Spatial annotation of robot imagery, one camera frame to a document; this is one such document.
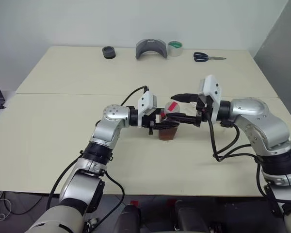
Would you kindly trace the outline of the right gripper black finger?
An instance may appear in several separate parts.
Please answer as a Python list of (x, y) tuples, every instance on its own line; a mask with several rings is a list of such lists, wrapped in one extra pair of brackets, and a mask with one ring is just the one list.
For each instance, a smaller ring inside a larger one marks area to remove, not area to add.
[(178, 102), (197, 102), (198, 95), (192, 94), (192, 93), (181, 93), (181, 94), (173, 95), (171, 99)]
[(189, 116), (183, 113), (170, 113), (169, 118), (179, 123), (199, 125), (199, 120), (197, 120), (196, 116)]

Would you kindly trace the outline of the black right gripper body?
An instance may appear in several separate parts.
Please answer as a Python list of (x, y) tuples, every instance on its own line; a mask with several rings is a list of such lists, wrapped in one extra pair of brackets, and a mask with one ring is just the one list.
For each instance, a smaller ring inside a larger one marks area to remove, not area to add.
[(212, 104), (213, 100), (210, 96), (205, 97), (203, 102), (200, 97), (197, 98), (196, 102), (196, 126), (200, 126), (201, 122), (207, 122), (208, 117), (212, 115)]

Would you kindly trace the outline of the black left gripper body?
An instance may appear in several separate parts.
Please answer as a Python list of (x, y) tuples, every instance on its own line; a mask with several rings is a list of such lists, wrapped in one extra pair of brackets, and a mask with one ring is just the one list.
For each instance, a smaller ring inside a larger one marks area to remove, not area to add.
[(148, 134), (153, 134), (154, 130), (160, 130), (160, 123), (156, 122), (157, 116), (157, 114), (151, 114), (142, 117), (142, 127), (148, 129)]

